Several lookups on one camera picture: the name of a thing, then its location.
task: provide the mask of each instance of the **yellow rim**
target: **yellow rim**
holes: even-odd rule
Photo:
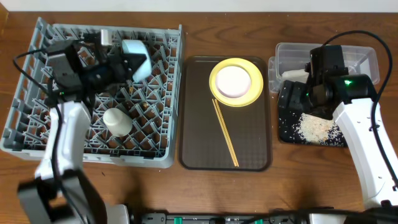
[[[245,69],[249,74],[251,79],[251,86],[248,92],[239,98],[228,98],[222,95],[216,87],[216,75],[217,73],[228,66],[237,66]],[[223,104],[227,106],[246,106],[253,103],[257,98],[259,98],[264,81],[262,80],[262,75],[260,70],[251,62],[241,58],[229,58],[220,63],[218,63],[210,73],[209,86],[213,96]]]

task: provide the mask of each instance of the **green strip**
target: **green strip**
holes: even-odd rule
[[[174,224],[182,224],[182,218],[181,217],[174,218]]]

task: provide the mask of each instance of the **chopsticks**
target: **chopsticks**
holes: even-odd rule
[[[223,130],[226,145],[228,146],[229,153],[231,154],[234,166],[239,167],[238,160],[235,155],[234,147],[232,146],[231,138],[229,137],[228,130],[226,129],[223,115],[221,114],[220,106],[217,99],[211,99],[213,102],[214,109],[216,110],[218,121],[220,122],[221,129]]]

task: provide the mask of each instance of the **table surface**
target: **table surface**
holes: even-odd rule
[[[6,122],[19,79],[11,59],[27,50],[37,18],[48,23],[177,29],[183,25],[185,56],[257,56],[265,62],[279,42],[322,43],[343,31],[377,33],[398,55],[398,14],[325,13],[136,13],[136,12],[6,12],[0,11],[0,127]],[[335,44],[373,47],[381,80],[387,57],[373,39],[342,37]],[[394,104],[398,100],[398,69],[381,98],[381,112],[392,145],[398,148]],[[128,203],[170,213],[266,213],[274,208],[334,206],[363,210],[361,187],[349,150],[282,143],[277,138],[277,96],[271,96],[273,163],[265,172],[213,172],[184,169],[118,167],[85,163],[84,169],[110,204]],[[17,185],[33,177],[38,162],[0,152],[0,223],[27,223],[16,196]]]

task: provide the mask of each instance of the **black mat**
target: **black mat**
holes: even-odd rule
[[[261,71],[264,89],[252,104],[240,108],[220,103],[239,167],[235,167],[218,121],[209,87],[213,67],[230,57],[191,57],[181,84],[180,162],[187,169],[262,171],[272,161],[267,67],[255,57],[242,57]]]

